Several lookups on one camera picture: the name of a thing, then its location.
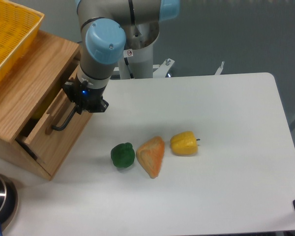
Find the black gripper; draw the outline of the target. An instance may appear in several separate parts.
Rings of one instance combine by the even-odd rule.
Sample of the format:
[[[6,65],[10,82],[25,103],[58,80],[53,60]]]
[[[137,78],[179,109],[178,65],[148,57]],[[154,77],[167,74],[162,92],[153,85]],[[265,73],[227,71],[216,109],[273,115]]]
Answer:
[[[89,82],[80,82],[76,79],[66,81],[62,88],[68,99],[75,104],[76,112],[80,115],[83,111],[103,113],[109,107],[109,103],[103,99],[106,87],[94,89],[90,87]]]

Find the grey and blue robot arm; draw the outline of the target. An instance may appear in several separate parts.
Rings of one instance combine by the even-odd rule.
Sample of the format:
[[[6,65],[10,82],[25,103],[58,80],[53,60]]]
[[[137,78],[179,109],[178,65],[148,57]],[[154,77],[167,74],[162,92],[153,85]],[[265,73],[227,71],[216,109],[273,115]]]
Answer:
[[[82,52],[73,81],[63,85],[74,113],[104,112],[103,92],[123,52],[141,52],[159,36],[159,22],[179,15],[178,0],[78,0]]]

